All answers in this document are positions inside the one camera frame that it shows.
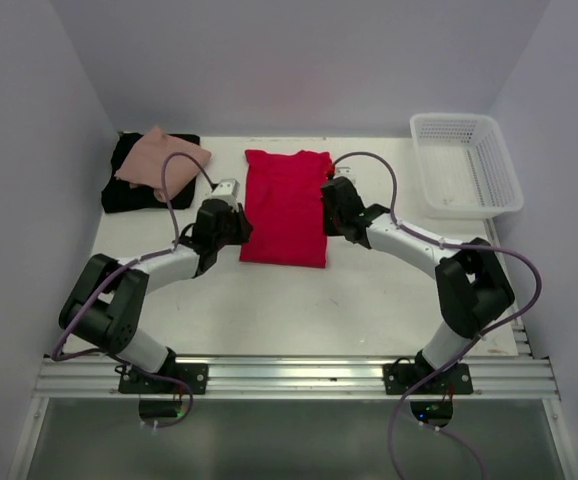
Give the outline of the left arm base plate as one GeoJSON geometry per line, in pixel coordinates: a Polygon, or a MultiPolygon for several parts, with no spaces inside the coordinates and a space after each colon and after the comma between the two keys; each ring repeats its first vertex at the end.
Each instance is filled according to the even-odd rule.
{"type": "Polygon", "coordinates": [[[114,371],[120,375],[118,391],[121,394],[165,395],[191,392],[194,395],[203,395],[209,379],[209,368],[205,363],[171,361],[150,375],[124,365],[116,366],[114,371]]]}

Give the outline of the red t shirt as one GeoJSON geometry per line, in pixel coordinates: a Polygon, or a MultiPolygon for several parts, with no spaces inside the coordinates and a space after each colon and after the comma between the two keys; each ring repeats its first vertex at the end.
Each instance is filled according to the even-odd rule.
{"type": "Polygon", "coordinates": [[[245,151],[245,215],[253,226],[240,260],[323,269],[327,236],[320,187],[333,163],[327,152],[284,155],[245,151]]]}

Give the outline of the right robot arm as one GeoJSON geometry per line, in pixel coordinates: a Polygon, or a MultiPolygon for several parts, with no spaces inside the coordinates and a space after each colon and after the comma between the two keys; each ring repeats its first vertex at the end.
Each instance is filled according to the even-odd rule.
{"type": "Polygon", "coordinates": [[[410,224],[398,224],[388,208],[365,206],[346,177],[321,186],[325,232],[352,244],[392,255],[435,281],[441,324],[416,354],[414,379],[420,389],[437,392],[450,380],[446,365],[515,301],[515,294],[490,244],[475,238],[457,250],[410,224]]]}

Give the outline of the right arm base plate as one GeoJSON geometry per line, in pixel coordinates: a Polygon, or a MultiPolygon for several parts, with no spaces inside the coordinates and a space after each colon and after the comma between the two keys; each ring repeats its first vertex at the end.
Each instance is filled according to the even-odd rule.
{"type": "MultiPolygon", "coordinates": [[[[393,363],[386,363],[382,366],[385,393],[387,395],[404,394],[433,371],[434,369],[421,355],[417,355],[414,359],[400,357],[393,363]]],[[[441,371],[424,385],[412,391],[412,394],[418,395],[470,395],[473,393],[470,370],[465,363],[457,363],[441,371]]]]}

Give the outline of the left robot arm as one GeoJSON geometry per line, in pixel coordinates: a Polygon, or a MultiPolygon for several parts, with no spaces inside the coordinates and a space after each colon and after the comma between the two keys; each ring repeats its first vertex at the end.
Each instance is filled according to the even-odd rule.
{"type": "Polygon", "coordinates": [[[129,260],[91,257],[59,314],[63,336],[52,359],[67,357],[63,345],[74,335],[141,370],[154,392],[170,390],[177,379],[175,353],[139,328],[146,296],[203,275],[223,247],[246,244],[252,231],[240,203],[210,198],[197,211],[191,234],[181,234],[168,249],[129,260]]]}

